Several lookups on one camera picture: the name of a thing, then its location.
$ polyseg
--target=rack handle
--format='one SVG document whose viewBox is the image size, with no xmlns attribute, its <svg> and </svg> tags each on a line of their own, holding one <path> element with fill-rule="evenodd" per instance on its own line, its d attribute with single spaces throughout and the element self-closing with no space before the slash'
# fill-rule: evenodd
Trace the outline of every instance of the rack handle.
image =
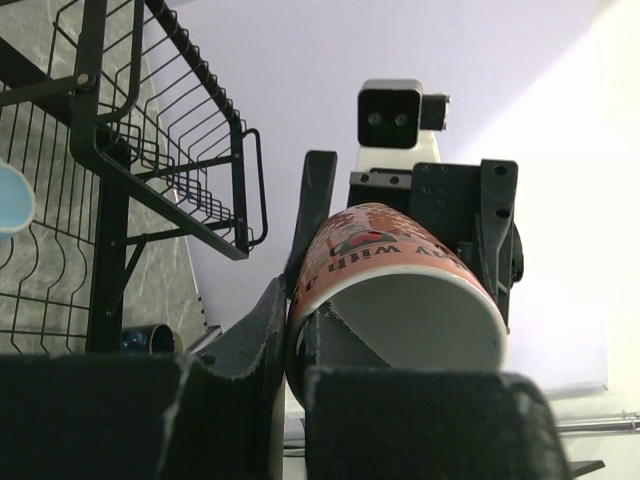
<svg viewBox="0 0 640 480">
<path fill-rule="evenodd" d="M 262 141 L 260 139 L 260 132 L 255 128 L 250 128 L 242 133 L 242 138 L 252 135 L 256 144 L 256 163 L 258 167 L 258 187 L 260 189 L 260 216 L 262 218 L 262 232 L 260 236 L 255 240 L 249 242 L 249 247 L 253 248 L 256 245 L 260 245 L 267 238 L 269 233 L 269 219 L 267 216 L 267 195 L 264 186 L 264 169 L 262 165 Z"/>
</svg>

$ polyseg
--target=camera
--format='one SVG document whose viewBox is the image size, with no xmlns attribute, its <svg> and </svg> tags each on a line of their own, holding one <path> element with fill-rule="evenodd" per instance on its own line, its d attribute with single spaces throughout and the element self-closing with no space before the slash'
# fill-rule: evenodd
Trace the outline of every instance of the camera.
<svg viewBox="0 0 640 480">
<path fill-rule="evenodd" d="M 424 95 L 417 80 L 367 80 L 358 94 L 356 170 L 411 170 L 439 163 L 434 130 L 444 130 L 449 97 Z"/>
</svg>

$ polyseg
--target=cup rim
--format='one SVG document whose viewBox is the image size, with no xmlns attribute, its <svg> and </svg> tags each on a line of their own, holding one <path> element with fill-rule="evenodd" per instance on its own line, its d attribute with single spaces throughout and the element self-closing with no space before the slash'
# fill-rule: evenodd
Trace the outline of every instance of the cup rim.
<svg viewBox="0 0 640 480">
<path fill-rule="evenodd" d="M 164 353 L 164 352 L 154 352 L 153 351 L 153 340 L 155 339 L 155 336 L 156 336 L 156 334 L 158 333 L 159 330 L 164 331 L 165 334 L 167 334 L 168 336 L 171 337 L 171 341 L 173 343 L 173 349 L 175 350 L 175 348 L 176 348 L 176 339 L 175 339 L 175 336 L 173 335 L 173 330 L 166 323 L 159 323 L 159 324 L 157 324 L 157 325 L 155 325 L 153 327 L 153 329 L 151 330 L 151 333 L 149 334 L 149 353 Z"/>
<path fill-rule="evenodd" d="M 31 212 L 29 213 L 29 216 L 27 217 L 27 220 L 25 222 L 23 222 L 21 225 L 18 225 L 17 227 L 3 227 L 2 225 L 0 225 L 0 233 L 14 235 L 29 227 L 29 225 L 31 225 L 31 223 L 33 222 L 33 219 L 36 216 L 36 194 L 33 191 L 33 188 L 31 188 L 31 184 L 27 180 L 27 177 L 25 177 L 20 170 L 2 159 L 0 159 L 0 168 L 6 168 L 7 170 L 15 174 L 22 181 L 22 184 L 29 192 L 29 197 L 31 198 Z"/>
</svg>

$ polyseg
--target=cup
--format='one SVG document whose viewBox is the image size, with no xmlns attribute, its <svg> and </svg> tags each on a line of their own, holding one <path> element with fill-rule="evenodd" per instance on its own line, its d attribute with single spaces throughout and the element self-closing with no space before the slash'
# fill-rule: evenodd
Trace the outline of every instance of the cup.
<svg viewBox="0 0 640 480">
<path fill-rule="evenodd" d="M 311 242 L 287 319 L 287 377 L 298 393 L 301 331 L 327 301 L 392 367 L 497 371 L 505 362 L 507 329 L 482 284 L 437 238 L 386 205 L 348 208 Z"/>
<path fill-rule="evenodd" d="M 0 158 L 0 241 L 28 228 L 35 214 L 33 188 L 22 172 Z"/>
<path fill-rule="evenodd" d="M 173 334 L 173 353 L 184 353 L 184 340 L 182 335 L 178 332 L 171 332 Z"/>
<path fill-rule="evenodd" d="M 167 325 L 143 325 L 123 328 L 121 350 L 131 353 L 181 353 L 174 332 Z"/>
</svg>

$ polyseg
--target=wire basket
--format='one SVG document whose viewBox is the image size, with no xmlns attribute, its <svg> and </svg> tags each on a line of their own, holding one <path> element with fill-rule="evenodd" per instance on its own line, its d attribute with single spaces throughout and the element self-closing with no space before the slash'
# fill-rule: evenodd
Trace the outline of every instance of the wire basket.
<svg viewBox="0 0 640 480">
<path fill-rule="evenodd" d="M 37 205 L 28 231 L 0 243 L 0 352 L 84 350 L 99 179 L 68 147 L 67 127 L 35 105 L 0 110 L 0 155 Z"/>
<path fill-rule="evenodd" d="M 259 133 L 175 12 L 161 0 L 62 1 L 49 3 L 60 8 L 48 55 L 23 56 L 0 32 L 0 156 L 37 204 L 28 231 L 0 243 L 2 353 L 117 350 L 123 291 L 148 242 L 193 235 L 242 259 L 268 230 Z M 247 221 L 249 136 L 260 235 Z M 127 200 L 112 207 L 106 191 Z M 132 236 L 128 198 L 175 228 Z"/>
<path fill-rule="evenodd" d="M 76 92 L 74 100 L 75 158 L 184 232 L 232 259 L 246 258 L 267 231 L 258 132 L 246 128 L 176 13 L 163 1 L 85 2 L 80 39 L 64 28 L 64 16 L 81 3 L 76 0 L 60 10 L 55 22 L 58 36 L 77 51 L 78 82 L 88 87 Z M 110 26 L 126 20 L 130 28 L 105 41 Z M 152 68 L 143 76 L 144 62 Z M 155 95 L 141 95 L 145 83 L 153 84 Z M 257 148 L 258 238 L 247 221 L 247 135 L 255 137 Z M 125 161 L 112 153 L 123 146 L 128 151 L 124 157 L 129 157 Z"/>
</svg>

